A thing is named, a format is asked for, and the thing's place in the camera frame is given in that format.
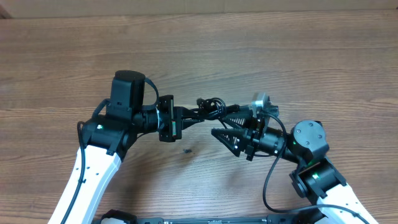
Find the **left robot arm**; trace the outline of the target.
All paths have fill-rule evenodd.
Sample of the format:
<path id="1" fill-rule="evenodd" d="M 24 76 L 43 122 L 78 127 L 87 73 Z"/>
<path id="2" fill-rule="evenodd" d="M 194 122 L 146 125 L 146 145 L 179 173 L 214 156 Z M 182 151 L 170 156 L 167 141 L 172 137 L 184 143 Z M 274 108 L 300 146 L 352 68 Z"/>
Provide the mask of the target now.
<path id="1" fill-rule="evenodd" d="M 146 85 L 153 82 L 142 73 L 117 71 L 110 97 L 88 121 L 78 123 L 75 165 L 50 223 L 91 223 L 109 182 L 139 137 L 158 133 L 160 141 L 174 142 L 183 129 L 202 121 L 193 113 L 183 117 L 186 110 L 175 107 L 171 95 L 144 105 Z"/>

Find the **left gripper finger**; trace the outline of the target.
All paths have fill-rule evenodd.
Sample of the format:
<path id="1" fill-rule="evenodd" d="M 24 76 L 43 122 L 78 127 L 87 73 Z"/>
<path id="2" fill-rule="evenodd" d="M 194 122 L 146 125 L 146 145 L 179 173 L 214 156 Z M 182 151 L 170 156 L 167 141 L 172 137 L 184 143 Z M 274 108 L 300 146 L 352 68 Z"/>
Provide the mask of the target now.
<path id="1" fill-rule="evenodd" d="M 204 122 L 204 119 L 182 118 L 182 130 L 189 128 L 197 123 Z"/>
<path id="2" fill-rule="evenodd" d="M 174 111 L 181 119 L 197 119 L 204 120 L 207 114 L 201 108 L 188 109 L 182 106 L 174 107 Z"/>

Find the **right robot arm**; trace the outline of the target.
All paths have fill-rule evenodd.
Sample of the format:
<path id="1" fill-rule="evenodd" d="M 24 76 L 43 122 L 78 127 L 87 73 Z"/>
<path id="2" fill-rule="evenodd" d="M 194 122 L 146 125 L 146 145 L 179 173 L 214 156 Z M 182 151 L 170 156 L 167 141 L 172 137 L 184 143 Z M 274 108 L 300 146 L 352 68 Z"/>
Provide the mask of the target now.
<path id="1" fill-rule="evenodd" d="M 277 109 L 240 111 L 223 119 L 228 128 L 212 135 L 235 156 L 274 156 L 297 166 L 289 177 L 296 193 L 310 204 L 300 208 L 266 208 L 267 223 L 375 223 L 351 186 L 327 157 L 330 147 L 321 122 L 304 120 L 287 131 Z"/>

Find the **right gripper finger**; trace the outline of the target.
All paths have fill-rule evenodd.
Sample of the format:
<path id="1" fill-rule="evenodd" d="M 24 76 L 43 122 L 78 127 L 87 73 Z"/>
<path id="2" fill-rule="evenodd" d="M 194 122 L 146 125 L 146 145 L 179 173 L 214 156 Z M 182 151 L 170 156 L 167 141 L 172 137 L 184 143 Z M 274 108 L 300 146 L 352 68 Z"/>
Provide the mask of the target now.
<path id="1" fill-rule="evenodd" d="M 240 111 L 225 116 L 222 121 L 232 128 L 248 128 L 252 121 L 252 112 Z"/>
<path id="2" fill-rule="evenodd" d="M 239 157 L 241 153 L 241 143 L 244 141 L 247 129 L 229 128 L 211 130 L 211 135 L 222 143 L 234 156 Z"/>

